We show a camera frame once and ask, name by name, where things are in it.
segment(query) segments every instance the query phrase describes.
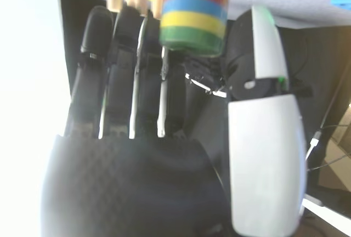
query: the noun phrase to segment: yellow block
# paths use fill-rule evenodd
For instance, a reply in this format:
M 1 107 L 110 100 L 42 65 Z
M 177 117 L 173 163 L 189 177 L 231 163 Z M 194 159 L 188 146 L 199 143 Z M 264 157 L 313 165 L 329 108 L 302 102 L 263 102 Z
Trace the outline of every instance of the yellow block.
M 161 27 L 192 27 L 223 38 L 225 25 L 213 16 L 187 11 L 173 11 L 162 16 Z

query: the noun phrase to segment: white plastic panel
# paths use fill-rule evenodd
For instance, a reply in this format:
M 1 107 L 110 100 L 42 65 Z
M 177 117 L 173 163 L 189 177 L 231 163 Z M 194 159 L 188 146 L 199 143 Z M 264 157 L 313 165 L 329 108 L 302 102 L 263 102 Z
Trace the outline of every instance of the white plastic panel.
M 306 179 L 296 99 L 282 95 L 228 105 L 231 212 L 244 236 L 291 236 Z
M 252 26 L 256 78 L 288 79 L 279 32 L 273 16 L 266 7 L 252 7 Z

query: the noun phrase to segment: multicolored ring stack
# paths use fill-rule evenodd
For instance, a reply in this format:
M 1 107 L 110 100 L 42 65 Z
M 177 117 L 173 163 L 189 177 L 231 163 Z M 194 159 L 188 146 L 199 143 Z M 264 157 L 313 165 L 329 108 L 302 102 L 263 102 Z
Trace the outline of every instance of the multicolored ring stack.
M 228 0 L 163 0 L 160 42 L 172 50 L 221 55 Z

